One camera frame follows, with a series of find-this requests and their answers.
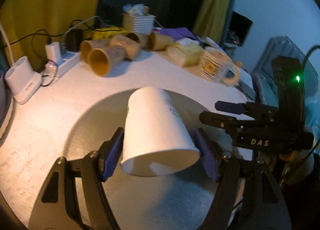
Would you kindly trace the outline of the white power strip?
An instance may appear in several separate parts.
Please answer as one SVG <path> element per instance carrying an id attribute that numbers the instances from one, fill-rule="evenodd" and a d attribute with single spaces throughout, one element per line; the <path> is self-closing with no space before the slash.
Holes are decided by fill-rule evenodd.
<path id="1" fill-rule="evenodd" d="M 45 65 L 44 74 L 50 77 L 55 76 L 56 78 L 61 78 L 66 74 L 71 68 L 80 62 L 79 52 L 69 52 L 61 58 L 61 61 L 56 65 L 52 61 L 48 61 Z"/>

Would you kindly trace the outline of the white charger plug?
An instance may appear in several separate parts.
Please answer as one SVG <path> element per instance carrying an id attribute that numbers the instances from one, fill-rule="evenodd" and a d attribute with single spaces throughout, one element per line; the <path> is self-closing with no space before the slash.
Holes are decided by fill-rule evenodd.
<path id="1" fill-rule="evenodd" d="M 55 62 L 56 64 L 61 61 L 61 51 L 60 51 L 60 43 L 52 42 L 48 45 L 45 45 L 47 59 Z"/>

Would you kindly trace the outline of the white table cloth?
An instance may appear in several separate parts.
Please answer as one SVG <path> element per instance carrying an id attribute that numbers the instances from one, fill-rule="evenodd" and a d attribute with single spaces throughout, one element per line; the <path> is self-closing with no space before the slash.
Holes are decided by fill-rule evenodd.
<path id="1" fill-rule="evenodd" d="M 217 101 L 247 101 L 236 88 L 205 80 L 198 67 L 181 68 L 162 52 L 141 52 L 104 78 L 78 63 L 24 105 L 16 104 L 1 139 L 1 192 L 23 224 L 55 161 L 99 149 L 124 125 L 131 93 L 148 86 L 180 97 L 174 106 L 189 130 L 201 126 L 199 114 L 214 112 Z M 117 168 L 103 186 L 121 229 L 197 229 L 217 187 L 201 162 L 159 177 L 135 177 Z"/>

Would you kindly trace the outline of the right brown paper cup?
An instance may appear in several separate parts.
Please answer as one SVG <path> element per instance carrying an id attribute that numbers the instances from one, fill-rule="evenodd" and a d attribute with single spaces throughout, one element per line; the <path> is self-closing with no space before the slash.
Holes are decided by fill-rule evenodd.
<path id="1" fill-rule="evenodd" d="M 173 38 L 159 33 L 151 33 L 148 37 L 147 48 L 150 51 L 164 51 L 174 43 Z"/>

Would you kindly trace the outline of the dark inside brown paper cup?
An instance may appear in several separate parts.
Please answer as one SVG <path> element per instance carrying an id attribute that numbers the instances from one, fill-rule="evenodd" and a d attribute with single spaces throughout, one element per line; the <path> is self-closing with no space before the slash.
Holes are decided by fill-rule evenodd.
<path id="1" fill-rule="evenodd" d="M 148 39 L 149 39 L 148 34 L 131 32 L 126 34 L 126 37 L 139 43 L 141 49 L 148 48 Z"/>

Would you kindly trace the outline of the rear left brown paper cup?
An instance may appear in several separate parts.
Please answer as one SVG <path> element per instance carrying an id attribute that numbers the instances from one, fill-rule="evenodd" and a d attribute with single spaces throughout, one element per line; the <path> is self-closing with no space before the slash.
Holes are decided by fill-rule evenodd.
<path id="1" fill-rule="evenodd" d="M 88 64 L 89 52 L 96 48 L 103 48 L 108 46 L 110 39 L 99 39 L 99 40 L 84 40 L 80 44 L 80 56 L 81 60 Z"/>

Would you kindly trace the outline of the white cartoon mug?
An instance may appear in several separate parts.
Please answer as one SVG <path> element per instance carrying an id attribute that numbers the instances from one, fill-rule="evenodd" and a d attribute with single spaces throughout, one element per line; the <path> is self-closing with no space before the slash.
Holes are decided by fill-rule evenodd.
<path id="1" fill-rule="evenodd" d="M 240 68 L 231 58 L 214 47 L 205 47 L 200 59 L 200 72 L 203 77 L 227 86 L 237 86 L 240 81 Z"/>

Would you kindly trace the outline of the yellow curtain right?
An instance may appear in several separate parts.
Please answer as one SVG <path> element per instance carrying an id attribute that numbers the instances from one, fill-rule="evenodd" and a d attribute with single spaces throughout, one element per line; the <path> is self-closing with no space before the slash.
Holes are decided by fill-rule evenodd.
<path id="1" fill-rule="evenodd" d="M 221 40 L 230 0 L 203 0 L 193 32 L 216 42 Z"/>

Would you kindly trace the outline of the front brown paper cup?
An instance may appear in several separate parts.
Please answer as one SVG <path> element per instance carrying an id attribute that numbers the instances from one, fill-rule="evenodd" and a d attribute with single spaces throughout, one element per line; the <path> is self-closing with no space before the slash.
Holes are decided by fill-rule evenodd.
<path id="1" fill-rule="evenodd" d="M 99 77 L 107 76 L 111 69 L 126 58 L 126 51 L 119 45 L 92 49 L 88 54 L 91 70 Z"/>

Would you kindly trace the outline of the black power adapter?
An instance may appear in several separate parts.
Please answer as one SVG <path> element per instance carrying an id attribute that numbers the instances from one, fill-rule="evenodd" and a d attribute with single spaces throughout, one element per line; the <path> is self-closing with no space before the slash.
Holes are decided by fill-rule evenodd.
<path id="1" fill-rule="evenodd" d="M 78 52 L 83 41 L 82 29 L 73 29 L 66 35 L 65 46 L 67 51 Z"/>

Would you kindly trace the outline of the middle brown paper cup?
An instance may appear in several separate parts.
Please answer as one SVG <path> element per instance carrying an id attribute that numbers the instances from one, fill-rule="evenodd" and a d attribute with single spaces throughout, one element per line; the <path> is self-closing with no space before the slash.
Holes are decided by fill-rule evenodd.
<path id="1" fill-rule="evenodd" d="M 125 49 L 127 58 L 135 60 L 140 53 L 140 44 L 122 34 L 116 34 L 109 43 L 110 46 L 121 46 Z"/>

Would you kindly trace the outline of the white woven basket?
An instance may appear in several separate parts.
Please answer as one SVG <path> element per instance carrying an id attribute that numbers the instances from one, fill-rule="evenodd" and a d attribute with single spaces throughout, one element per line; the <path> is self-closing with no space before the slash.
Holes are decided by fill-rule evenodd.
<path id="1" fill-rule="evenodd" d="M 151 14 L 135 16 L 124 13 L 122 27 L 131 33 L 150 34 L 154 28 L 155 18 Z"/>

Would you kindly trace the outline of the yellow curtain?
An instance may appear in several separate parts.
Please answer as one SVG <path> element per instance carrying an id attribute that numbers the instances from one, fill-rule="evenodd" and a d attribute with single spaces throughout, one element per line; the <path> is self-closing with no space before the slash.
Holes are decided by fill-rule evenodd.
<path id="1" fill-rule="evenodd" d="M 6 50 L 7 60 L 17 61 L 27 56 L 31 67 L 39 70 L 44 63 L 44 45 L 47 38 L 42 35 L 35 39 L 27 35 L 39 29 L 50 35 L 63 34 L 73 20 L 85 20 L 96 14 L 98 0 L 5 0 L 1 7 L 1 24 L 8 40 L 13 42 Z"/>
<path id="2" fill-rule="evenodd" d="M 203 0 L 193 32 L 216 42 L 221 40 L 230 0 Z"/>

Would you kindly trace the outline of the white paper cup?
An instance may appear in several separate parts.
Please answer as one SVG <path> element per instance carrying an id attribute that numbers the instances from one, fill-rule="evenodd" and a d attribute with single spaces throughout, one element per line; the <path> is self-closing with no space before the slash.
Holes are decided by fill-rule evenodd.
<path id="1" fill-rule="evenodd" d="M 123 172 L 154 177 L 189 168 L 200 158 L 200 151 L 169 95 L 161 88 L 135 90 L 127 103 Z"/>

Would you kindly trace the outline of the yellow curtain left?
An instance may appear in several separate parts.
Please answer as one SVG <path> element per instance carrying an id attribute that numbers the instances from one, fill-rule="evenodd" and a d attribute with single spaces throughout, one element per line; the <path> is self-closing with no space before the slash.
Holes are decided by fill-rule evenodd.
<path id="1" fill-rule="evenodd" d="M 39 29 L 50 35 L 63 34 L 73 20 L 85 20 L 96 14 L 98 0 L 5 0 L 1 7 L 1 24 L 8 40 L 13 42 L 6 50 L 7 60 L 17 61 L 27 56 L 31 67 L 39 70 L 44 63 L 44 45 L 47 38 L 42 35 L 35 39 L 27 35 Z"/>

